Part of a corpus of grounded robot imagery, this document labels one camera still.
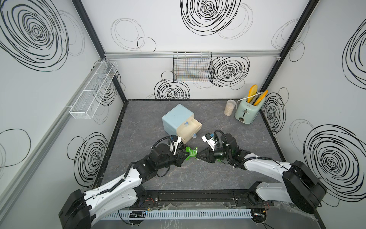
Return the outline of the green cookie pack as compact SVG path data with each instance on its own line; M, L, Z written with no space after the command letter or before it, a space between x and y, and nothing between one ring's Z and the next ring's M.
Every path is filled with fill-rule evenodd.
M196 155L198 153L198 148L190 148L190 147L186 147L185 148L186 153L188 153L188 157L186 158L186 160L189 160L191 158L196 158Z

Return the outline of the cream drawer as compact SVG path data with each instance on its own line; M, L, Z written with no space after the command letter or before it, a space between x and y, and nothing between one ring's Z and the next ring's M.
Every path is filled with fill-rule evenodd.
M186 144L201 128L202 124L190 117L177 128L176 133L182 138L182 142Z

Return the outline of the light blue drawer cabinet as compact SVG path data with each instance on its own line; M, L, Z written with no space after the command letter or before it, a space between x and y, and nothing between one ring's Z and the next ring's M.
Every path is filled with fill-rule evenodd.
M192 111L178 104L162 117L164 130L168 135L177 135L178 128L193 117Z

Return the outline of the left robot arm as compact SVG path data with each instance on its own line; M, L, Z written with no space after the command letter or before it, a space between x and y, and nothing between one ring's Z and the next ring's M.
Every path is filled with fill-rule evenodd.
M181 167L188 153L179 149L181 137L171 135L155 142L151 152L129 164L118 178L92 190L72 192L59 212L64 229L90 229L107 215L134 205L142 196L142 184L158 175L158 170Z

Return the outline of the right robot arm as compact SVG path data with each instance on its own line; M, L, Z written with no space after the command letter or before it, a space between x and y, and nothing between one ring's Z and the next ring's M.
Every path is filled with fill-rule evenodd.
M326 186L303 162L279 162L271 157L258 156L241 149L231 134L221 130L207 133L202 140L208 148L196 157L208 163L226 160L234 169L254 171L277 180L277 183L259 181L251 187L250 195L261 201L292 203L302 211L313 214L327 194Z

